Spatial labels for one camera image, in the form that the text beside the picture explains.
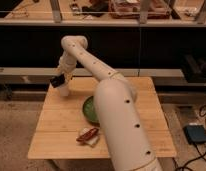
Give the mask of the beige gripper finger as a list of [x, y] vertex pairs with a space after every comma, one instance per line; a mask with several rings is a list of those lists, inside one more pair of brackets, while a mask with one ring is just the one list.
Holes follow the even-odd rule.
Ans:
[[72, 78], [73, 78], [73, 75], [72, 75], [72, 74], [65, 74], [65, 81], [66, 81], [66, 82], [71, 81]]
[[59, 77], [59, 76], [62, 75], [62, 74], [63, 74], [62, 69], [57, 68], [57, 69], [56, 69], [56, 76]]

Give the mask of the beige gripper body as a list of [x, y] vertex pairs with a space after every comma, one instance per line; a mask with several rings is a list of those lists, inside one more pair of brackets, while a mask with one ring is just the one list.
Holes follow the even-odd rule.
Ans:
[[69, 74], [76, 68], [76, 64], [77, 60], [73, 56], [64, 53], [59, 59], [57, 68], [62, 69], [63, 74]]

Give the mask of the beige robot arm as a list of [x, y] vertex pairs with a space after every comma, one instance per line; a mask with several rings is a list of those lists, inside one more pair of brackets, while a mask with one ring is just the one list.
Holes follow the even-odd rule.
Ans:
[[79, 61], [98, 81], [94, 109], [116, 171], [162, 171], [138, 115], [136, 88], [117, 70], [90, 54], [84, 36], [61, 39], [58, 73], [70, 73]]

